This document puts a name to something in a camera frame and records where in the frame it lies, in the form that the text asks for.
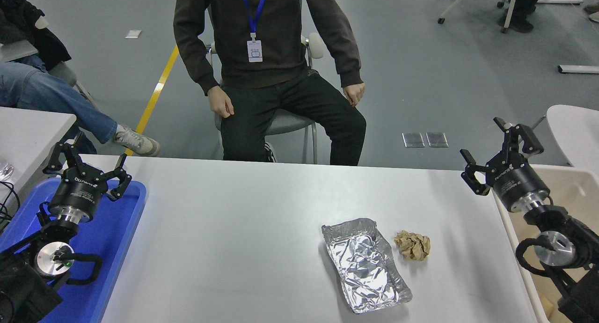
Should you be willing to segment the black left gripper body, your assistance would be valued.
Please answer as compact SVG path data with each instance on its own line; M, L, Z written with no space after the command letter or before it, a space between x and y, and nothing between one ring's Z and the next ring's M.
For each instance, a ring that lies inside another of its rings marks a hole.
M106 180L100 179L101 175L103 171L94 167L84 168L83 172L76 167L66 169L49 203L49 212L58 215L60 210L69 207L83 212L86 217L93 217L108 189Z

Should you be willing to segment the person's right hand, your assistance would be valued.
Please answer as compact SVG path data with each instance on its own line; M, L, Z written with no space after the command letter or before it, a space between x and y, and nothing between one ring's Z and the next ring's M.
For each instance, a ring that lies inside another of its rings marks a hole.
M220 86L214 86L207 91L208 101L212 112L221 118L229 118L234 114L233 103Z

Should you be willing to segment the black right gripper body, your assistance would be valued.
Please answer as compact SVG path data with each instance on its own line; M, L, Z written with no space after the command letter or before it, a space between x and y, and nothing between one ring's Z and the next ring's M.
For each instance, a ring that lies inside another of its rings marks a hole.
M543 205L550 195L547 184L521 154L507 159L497 154L486 165L490 169L486 184L509 212L529 212Z

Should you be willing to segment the person's left hand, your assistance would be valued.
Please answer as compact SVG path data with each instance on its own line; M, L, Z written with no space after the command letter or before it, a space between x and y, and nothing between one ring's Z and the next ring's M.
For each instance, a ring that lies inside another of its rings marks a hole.
M365 93L365 83L348 85L343 88L343 95L351 107L357 107Z

